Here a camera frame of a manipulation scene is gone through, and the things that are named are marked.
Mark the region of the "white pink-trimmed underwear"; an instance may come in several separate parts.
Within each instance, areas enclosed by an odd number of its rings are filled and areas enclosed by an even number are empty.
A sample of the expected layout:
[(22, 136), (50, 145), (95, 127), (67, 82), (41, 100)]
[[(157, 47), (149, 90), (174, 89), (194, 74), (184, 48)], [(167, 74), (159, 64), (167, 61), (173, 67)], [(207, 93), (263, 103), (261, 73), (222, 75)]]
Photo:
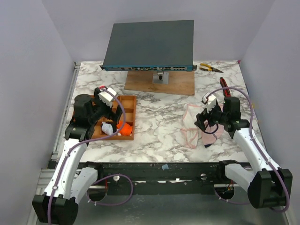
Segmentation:
[(182, 127), (180, 132), (184, 138), (185, 145), (191, 149), (204, 147), (201, 130), (194, 124), (196, 115), (203, 111), (203, 107), (199, 105), (186, 104), (184, 106), (184, 114), (182, 118)]

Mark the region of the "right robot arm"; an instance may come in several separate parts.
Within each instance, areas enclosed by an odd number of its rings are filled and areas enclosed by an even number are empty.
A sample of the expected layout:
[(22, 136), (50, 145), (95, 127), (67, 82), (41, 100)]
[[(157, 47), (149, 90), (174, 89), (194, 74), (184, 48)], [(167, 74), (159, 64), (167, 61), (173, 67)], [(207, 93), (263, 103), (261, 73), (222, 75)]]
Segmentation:
[(202, 98), (205, 109), (197, 114), (195, 125), (203, 132), (208, 126), (224, 127), (229, 136), (239, 145), (248, 159), (252, 171), (234, 161), (219, 163), (216, 171), (218, 182), (232, 180), (247, 192), (250, 204), (256, 208), (287, 207), (291, 193), (293, 175), (282, 169), (258, 141), (248, 120), (241, 118), (240, 100), (225, 97), (222, 107), (214, 95)]

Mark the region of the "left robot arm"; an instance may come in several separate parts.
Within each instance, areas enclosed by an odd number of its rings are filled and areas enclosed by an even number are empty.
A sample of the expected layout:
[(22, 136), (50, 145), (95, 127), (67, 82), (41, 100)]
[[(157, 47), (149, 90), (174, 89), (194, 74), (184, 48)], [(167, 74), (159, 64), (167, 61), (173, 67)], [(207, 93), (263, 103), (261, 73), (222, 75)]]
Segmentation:
[(44, 192), (35, 195), (33, 209), (41, 223), (72, 225), (77, 217), (79, 203), (89, 187), (103, 182), (100, 166), (90, 163), (76, 176), (80, 159), (86, 151), (101, 118), (118, 122), (125, 109), (117, 92), (106, 86), (94, 89), (94, 94), (75, 97), (72, 119), (65, 130), (64, 149), (54, 174)]

